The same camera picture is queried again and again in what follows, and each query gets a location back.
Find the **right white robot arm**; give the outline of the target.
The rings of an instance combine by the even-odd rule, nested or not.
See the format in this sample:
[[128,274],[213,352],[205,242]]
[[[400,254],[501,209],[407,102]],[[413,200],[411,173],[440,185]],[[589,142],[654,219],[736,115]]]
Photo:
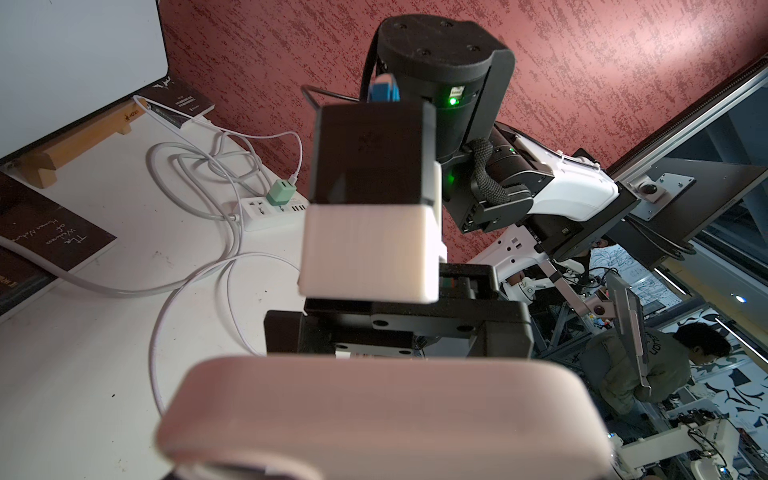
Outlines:
[[383,20],[359,93],[316,105],[299,312],[269,311],[269,353],[404,357],[446,338],[481,357],[530,355],[527,306],[502,282],[531,267],[578,315],[649,359],[639,299],[616,274],[582,297],[557,263],[624,219],[627,187],[584,156],[497,122],[513,52],[476,23]]

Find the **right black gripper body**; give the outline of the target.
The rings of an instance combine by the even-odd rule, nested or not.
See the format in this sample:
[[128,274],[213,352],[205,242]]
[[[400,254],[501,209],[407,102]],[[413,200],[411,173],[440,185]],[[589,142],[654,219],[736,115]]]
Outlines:
[[269,354],[337,352],[405,358],[443,339],[469,342],[469,357],[528,358],[528,308],[498,286],[489,265],[443,264],[435,303],[308,299],[301,312],[270,310],[264,318]]

